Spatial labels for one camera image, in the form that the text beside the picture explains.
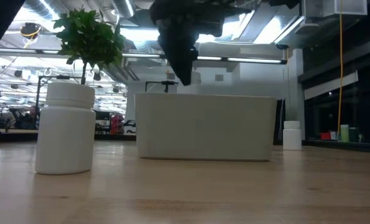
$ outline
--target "red object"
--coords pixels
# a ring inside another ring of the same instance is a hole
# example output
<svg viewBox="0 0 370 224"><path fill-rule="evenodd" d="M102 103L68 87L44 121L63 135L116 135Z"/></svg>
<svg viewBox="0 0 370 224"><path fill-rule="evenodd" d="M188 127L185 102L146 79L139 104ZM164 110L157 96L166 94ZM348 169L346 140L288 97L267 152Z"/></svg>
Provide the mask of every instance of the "red object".
<svg viewBox="0 0 370 224"><path fill-rule="evenodd" d="M124 117L120 114L114 115L110 119L110 134L123 134L123 123Z"/></svg>
<svg viewBox="0 0 370 224"><path fill-rule="evenodd" d="M330 133L321 133L322 140L330 140Z"/></svg>

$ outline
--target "white container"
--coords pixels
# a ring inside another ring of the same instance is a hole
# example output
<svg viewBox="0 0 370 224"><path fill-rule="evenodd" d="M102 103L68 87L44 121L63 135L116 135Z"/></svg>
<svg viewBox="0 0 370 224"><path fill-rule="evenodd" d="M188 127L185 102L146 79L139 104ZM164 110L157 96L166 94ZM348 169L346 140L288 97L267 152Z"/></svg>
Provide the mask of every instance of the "white container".
<svg viewBox="0 0 370 224"><path fill-rule="evenodd" d="M51 83L41 111L36 171L75 174L91 169L96 114L95 90L74 83Z"/></svg>
<svg viewBox="0 0 370 224"><path fill-rule="evenodd" d="M301 130L299 121L285 121L283 130L283 149L301 150Z"/></svg>
<svg viewBox="0 0 370 224"><path fill-rule="evenodd" d="M271 97L136 94L138 155L269 161L276 108L277 101Z"/></svg>
<svg viewBox="0 0 370 224"><path fill-rule="evenodd" d="M331 131L330 132L330 139L331 140L337 140L337 131Z"/></svg>

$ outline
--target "plant stem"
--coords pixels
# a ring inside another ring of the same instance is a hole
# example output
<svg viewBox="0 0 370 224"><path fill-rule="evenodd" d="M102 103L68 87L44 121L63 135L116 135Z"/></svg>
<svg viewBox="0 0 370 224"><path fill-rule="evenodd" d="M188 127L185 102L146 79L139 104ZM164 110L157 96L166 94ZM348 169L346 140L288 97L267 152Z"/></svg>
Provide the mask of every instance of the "plant stem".
<svg viewBox="0 0 370 224"><path fill-rule="evenodd" d="M83 66L83 76L81 77L81 85L85 85L85 72L86 72L86 69L87 69L87 63L88 63L88 62L84 62L84 66Z"/></svg>

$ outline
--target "white plastic bottle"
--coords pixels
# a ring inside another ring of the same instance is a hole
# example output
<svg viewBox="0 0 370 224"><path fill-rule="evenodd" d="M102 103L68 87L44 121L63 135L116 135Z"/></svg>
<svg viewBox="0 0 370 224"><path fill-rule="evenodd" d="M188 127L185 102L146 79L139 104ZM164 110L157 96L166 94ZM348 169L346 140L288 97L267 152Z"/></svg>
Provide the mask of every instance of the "white plastic bottle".
<svg viewBox="0 0 370 224"><path fill-rule="evenodd" d="M285 121L283 127L283 149L301 150L300 122Z"/></svg>
<svg viewBox="0 0 370 224"><path fill-rule="evenodd" d="M95 90L74 83L51 83L41 111L36 171L74 174L91 169L96 114Z"/></svg>

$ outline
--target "table surface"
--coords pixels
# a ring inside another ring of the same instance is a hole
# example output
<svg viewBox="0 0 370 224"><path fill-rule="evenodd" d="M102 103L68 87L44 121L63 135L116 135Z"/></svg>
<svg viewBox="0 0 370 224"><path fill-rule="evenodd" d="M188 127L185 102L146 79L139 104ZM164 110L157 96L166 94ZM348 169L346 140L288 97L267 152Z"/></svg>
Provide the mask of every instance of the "table surface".
<svg viewBox="0 0 370 224"><path fill-rule="evenodd" d="M31 130L31 129L8 129L8 132L5 132L5 129L0 129L2 133L38 133L38 130Z"/></svg>
<svg viewBox="0 0 370 224"><path fill-rule="evenodd" d="M0 144L0 223L370 223L370 153L160 161L97 141L92 171L76 175L36 174L35 154L35 143Z"/></svg>

